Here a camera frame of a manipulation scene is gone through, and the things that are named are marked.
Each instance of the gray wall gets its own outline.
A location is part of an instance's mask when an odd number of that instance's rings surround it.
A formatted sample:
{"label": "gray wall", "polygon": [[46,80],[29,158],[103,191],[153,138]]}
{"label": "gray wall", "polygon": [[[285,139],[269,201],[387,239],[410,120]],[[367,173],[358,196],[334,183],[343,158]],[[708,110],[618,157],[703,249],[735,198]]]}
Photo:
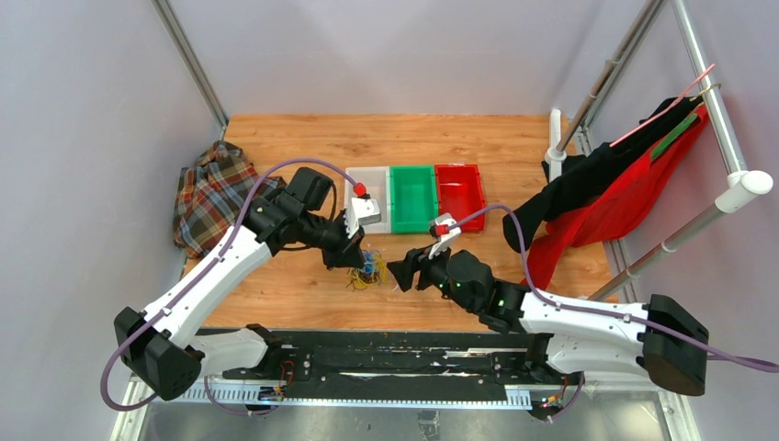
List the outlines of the gray wall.
{"label": "gray wall", "polygon": [[[779,58],[774,17],[779,3],[764,0],[689,0],[722,93],[752,169],[779,177],[776,149]],[[624,133],[664,96],[676,96],[695,77],[670,6],[631,63],[596,122],[599,141]],[[710,204],[725,188],[726,172],[711,132],[673,176],[659,203],[627,238],[635,260]],[[638,283],[644,295],[674,296],[708,326],[711,341],[731,353],[779,361],[776,338],[779,191],[726,217]],[[711,363],[706,395],[692,399],[705,440],[775,439],[779,379],[729,363]]]}
{"label": "gray wall", "polygon": [[178,276],[178,169],[217,128],[151,2],[3,2],[0,41],[2,437],[106,439],[113,318]]}
{"label": "gray wall", "polygon": [[231,114],[572,114],[642,1],[172,3]]}

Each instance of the plaid cloth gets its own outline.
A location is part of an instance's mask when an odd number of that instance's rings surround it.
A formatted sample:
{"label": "plaid cloth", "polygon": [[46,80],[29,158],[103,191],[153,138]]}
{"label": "plaid cloth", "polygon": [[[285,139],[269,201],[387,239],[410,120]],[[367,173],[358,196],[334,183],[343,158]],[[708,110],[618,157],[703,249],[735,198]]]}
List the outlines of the plaid cloth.
{"label": "plaid cloth", "polygon": [[[232,225],[258,177],[239,147],[214,142],[193,166],[181,170],[173,219],[175,245],[189,257],[207,254]],[[255,197],[285,186],[281,177],[271,177]]]}

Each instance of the white bin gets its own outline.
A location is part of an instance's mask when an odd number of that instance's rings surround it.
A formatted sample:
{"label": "white bin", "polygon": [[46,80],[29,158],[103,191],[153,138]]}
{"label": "white bin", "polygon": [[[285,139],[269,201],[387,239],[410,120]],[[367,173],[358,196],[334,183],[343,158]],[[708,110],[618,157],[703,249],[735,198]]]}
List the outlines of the white bin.
{"label": "white bin", "polygon": [[[347,167],[346,174],[352,176],[355,181],[361,182],[366,186],[366,190],[370,196],[378,201],[378,209],[381,210],[381,222],[363,227],[366,234],[392,232],[392,222],[390,219],[390,168]],[[344,207],[349,198],[356,196],[355,192],[352,191],[352,185],[349,184],[349,181],[346,181],[345,189]]]}

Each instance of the red jacket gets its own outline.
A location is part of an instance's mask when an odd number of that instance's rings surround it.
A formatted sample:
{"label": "red jacket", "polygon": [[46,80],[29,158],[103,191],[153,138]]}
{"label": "red jacket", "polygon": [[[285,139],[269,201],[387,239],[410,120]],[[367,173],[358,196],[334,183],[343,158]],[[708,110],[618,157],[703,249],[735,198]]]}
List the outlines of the red jacket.
{"label": "red jacket", "polygon": [[545,289],[569,246],[611,241],[632,232],[649,214],[673,171],[693,147],[708,122],[706,106],[696,120],[654,162],[648,149],[595,202],[547,223],[547,236],[536,239],[527,266],[534,284]]}

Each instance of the tangled wires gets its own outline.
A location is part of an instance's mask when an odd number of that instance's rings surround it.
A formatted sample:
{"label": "tangled wires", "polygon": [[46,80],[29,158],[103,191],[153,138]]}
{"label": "tangled wires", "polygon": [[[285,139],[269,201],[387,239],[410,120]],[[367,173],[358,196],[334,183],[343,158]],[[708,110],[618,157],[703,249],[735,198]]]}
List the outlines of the tangled wires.
{"label": "tangled wires", "polygon": [[352,289],[366,289],[371,285],[381,285],[387,279],[387,262],[379,250],[363,251],[365,266],[349,269],[349,284]]}

